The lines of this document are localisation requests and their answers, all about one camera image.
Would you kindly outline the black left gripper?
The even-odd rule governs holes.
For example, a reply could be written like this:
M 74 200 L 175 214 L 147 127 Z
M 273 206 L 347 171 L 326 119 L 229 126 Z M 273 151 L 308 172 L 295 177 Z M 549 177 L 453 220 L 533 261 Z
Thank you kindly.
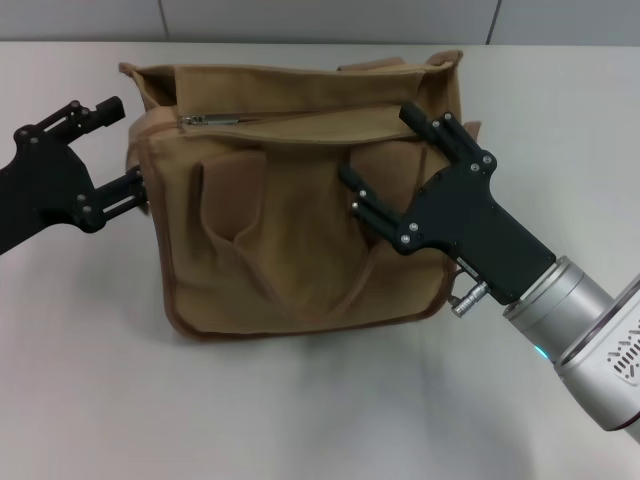
M 124 117 L 117 96 L 93 110 L 73 100 L 15 132 L 16 154 L 1 169 L 2 253 L 58 224 L 95 233 L 110 220 L 148 203 L 139 168 L 95 189 L 85 164 L 70 148 L 81 136 Z

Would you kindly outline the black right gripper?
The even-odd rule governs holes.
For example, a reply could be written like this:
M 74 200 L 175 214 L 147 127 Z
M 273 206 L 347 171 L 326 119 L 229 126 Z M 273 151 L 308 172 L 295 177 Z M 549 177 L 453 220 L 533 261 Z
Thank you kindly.
M 339 179 L 354 194 L 353 216 L 394 241 L 399 253 L 438 249 L 486 283 L 498 303 L 516 301 L 556 255 L 494 200 L 490 180 L 497 161 L 450 112 L 430 119 L 408 102 L 399 118 L 452 164 L 423 185 L 404 214 L 385 204 L 349 164 L 341 164 Z

